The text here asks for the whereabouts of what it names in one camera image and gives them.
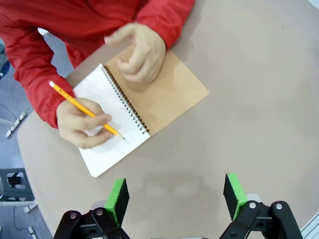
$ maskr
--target right hand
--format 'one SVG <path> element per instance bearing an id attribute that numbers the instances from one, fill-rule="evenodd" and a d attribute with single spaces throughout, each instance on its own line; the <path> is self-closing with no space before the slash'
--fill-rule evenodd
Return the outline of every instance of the right hand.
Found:
<path id="1" fill-rule="evenodd" d="M 112 133 L 104 128 L 95 136 L 88 136 L 85 133 L 85 130 L 106 124 L 112 117 L 105 114 L 98 103 L 85 98 L 76 98 L 76 100 L 92 111 L 96 117 L 91 118 L 70 102 L 63 101 L 56 110 L 60 136 L 79 148 L 93 148 L 111 138 Z"/>

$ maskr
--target table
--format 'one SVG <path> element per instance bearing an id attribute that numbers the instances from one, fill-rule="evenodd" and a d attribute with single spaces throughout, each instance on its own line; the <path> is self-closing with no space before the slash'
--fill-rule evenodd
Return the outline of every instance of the table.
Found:
<path id="1" fill-rule="evenodd" d="M 319 208 L 318 22 L 307 1 L 198 0 L 172 50 L 210 95 L 98 178 L 76 147 L 30 115 L 19 146 L 50 231 L 126 177 L 131 238 L 217 238 L 230 223 L 227 172 L 266 205 L 287 201 L 302 227 Z M 68 81 L 75 86 L 126 44 L 101 47 Z"/>

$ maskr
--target spiral binding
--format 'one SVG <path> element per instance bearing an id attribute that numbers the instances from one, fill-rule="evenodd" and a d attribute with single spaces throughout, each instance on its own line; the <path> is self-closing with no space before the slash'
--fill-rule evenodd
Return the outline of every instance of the spiral binding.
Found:
<path id="1" fill-rule="evenodd" d="M 123 92 L 122 88 L 119 86 L 118 82 L 115 80 L 109 68 L 107 66 L 103 66 L 102 70 L 106 78 L 108 79 L 108 81 L 111 83 L 113 90 L 116 92 L 122 104 L 124 105 L 124 107 L 126 107 L 126 110 L 135 121 L 135 124 L 139 127 L 140 131 L 143 131 L 142 134 L 149 132 L 147 126 L 145 125 L 145 123 L 143 122 L 142 118 L 137 113 L 137 111 L 134 109 L 129 99 L 126 97 L 125 93 Z"/>

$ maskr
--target left hand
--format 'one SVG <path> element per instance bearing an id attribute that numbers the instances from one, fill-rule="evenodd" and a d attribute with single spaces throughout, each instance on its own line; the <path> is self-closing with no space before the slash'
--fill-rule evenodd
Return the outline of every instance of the left hand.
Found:
<path id="1" fill-rule="evenodd" d="M 128 62 L 117 59 L 124 77 L 134 82 L 152 82 L 163 64 L 166 45 L 163 39 L 146 25 L 129 23 L 105 37 L 106 44 L 118 43 L 131 38 L 135 45 Z"/>

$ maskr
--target green gripper pad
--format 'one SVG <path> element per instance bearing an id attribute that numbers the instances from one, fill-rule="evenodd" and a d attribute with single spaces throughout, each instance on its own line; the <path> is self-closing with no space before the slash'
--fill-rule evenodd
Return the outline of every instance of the green gripper pad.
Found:
<path id="1" fill-rule="evenodd" d="M 224 197 L 231 220 L 240 213 L 241 208 L 248 201 L 247 196 L 235 173 L 227 173 L 224 185 Z"/>
<path id="2" fill-rule="evenodd" d="M 105 209 L 112 215 L 114 221 L 121 227 L 126 208 L 129 203 L 129 191 L 126 179 L 117 179 L 105 203 Z"/>

